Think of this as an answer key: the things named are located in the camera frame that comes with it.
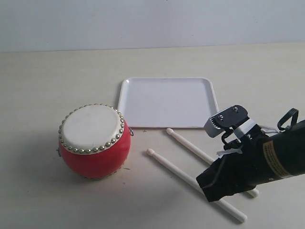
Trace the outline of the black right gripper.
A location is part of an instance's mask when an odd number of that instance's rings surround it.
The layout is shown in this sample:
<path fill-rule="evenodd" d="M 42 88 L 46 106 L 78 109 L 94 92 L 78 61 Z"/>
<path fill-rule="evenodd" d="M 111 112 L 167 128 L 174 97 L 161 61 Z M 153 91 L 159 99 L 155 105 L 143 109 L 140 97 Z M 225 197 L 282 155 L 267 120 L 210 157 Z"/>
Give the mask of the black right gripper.
<path fill-rule="evenodd" d="M 261 126 L 253 126 L 242 136 L 228 142 L 226 139 L 236 131 L 232 127 L 222 134 L 224 150 L 240 148 L 245 156 L 236 163 L 235 171 L 242 174 L 242 181 L 248 185 L 258 186 L 264 183 L 264 162 L 259 148 L 264 134 Z M 216 202 L 226 196 L 241 192 L 240 184 L 229 172 L 225 159 L 215 160 L 195 180 L 203 191 L 208 202 Z"/>

